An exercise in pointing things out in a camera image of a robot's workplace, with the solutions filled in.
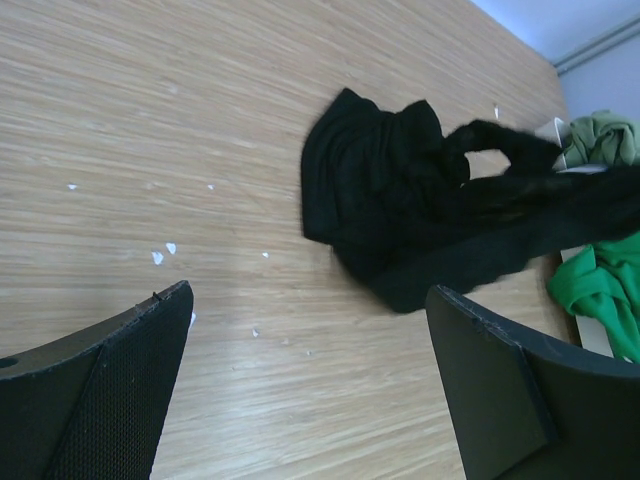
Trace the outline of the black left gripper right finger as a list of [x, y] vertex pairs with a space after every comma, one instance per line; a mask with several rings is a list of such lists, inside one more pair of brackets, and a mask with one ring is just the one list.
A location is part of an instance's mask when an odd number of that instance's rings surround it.
[[466, 478], [638, 478], [638, 365], [446, 287], [426, 315]]

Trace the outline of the black tank top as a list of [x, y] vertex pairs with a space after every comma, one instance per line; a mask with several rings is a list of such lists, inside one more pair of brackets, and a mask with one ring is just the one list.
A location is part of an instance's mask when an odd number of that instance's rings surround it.
[[301, 154], [304, 236], [390, 310], [461, 293], [540, 256], [639, 227], [639, 170], [561, 173], [560, 147], [476, 119], [444, 134], [425, 101], [381, 110], [342, 90]]

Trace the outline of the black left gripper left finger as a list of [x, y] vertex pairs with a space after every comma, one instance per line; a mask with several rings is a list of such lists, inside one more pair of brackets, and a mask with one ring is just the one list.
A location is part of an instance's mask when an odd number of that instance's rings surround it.
[[1, 360], [4, 479], [147, 479], [181, 365], [186, 281]]

